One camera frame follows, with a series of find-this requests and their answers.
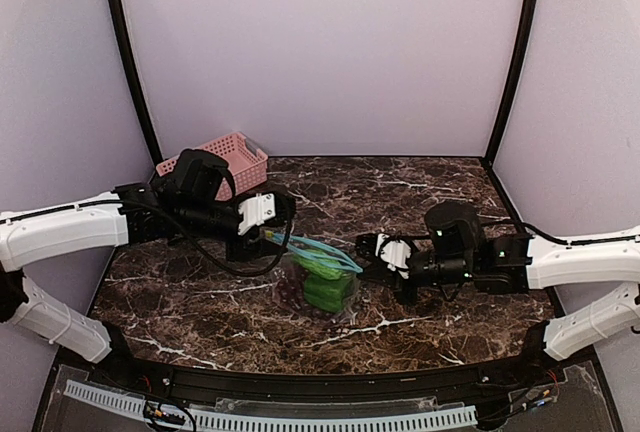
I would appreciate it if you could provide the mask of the green fake vegetable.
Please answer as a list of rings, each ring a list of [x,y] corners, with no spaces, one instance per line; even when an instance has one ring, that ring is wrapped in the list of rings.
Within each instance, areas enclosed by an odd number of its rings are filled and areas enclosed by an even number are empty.
[[[354,273],[325,251],[313,249],[312,257],[293,256],[294,263],[306,273],[304,298],[311,306],[333,314],[346,307],[354,286]]]

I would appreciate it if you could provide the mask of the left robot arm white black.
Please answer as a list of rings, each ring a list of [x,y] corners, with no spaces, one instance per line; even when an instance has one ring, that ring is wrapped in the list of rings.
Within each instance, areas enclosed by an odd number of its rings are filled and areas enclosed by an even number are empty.
[[[289,236],[296,204],[282,192],[242,193],[224,158],[185,149],[172,170],[79,202],[1,215],[1,320],[24,327],[53,345],[101,366],[120,388],[141,379],[121,330],[91,319],[52,297],[24,267],[78,251],[147,243],[181,236],[198,251],[201,237],[224,242],[226,259],[204,257],[236,277],[270,272],[286,252],[269,243],[262,227]]]

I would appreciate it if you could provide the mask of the purple fake grape bunch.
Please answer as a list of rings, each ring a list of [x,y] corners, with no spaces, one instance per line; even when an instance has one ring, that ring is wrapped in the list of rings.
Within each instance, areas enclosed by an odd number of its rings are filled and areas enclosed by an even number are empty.
[[[308,303],[304,298],[306,275],[298,272],[284,274],[274,283],[272,297],[276,305],[292,313],[306,311]]]

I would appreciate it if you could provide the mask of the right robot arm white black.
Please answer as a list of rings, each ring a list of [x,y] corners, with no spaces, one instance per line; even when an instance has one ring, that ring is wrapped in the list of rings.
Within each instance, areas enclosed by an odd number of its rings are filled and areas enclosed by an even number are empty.
[[[526,225],[524,232],[489,239],[476,209],[446,201],[424,215],[431,249],[417,237],[362,234],[356,254],[363,279],[391,289],[413,305],[421,288],[456,291],[470,283],[492,295],[528,293],[568,284],[615,282],[617,288],[563,317],[531,326],[502,383],[534,384],[556,363],[626,329],[639,328],[639,230],[557,238]]]

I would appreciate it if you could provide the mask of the clear zip bag blue seal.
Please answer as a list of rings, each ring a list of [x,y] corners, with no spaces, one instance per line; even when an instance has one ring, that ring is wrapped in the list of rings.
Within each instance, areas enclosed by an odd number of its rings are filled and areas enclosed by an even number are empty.
[[[363,268],[326,243],[292,236],[279,268],[272,272],[272,299],[296,316],[329,326],[354,321]]]

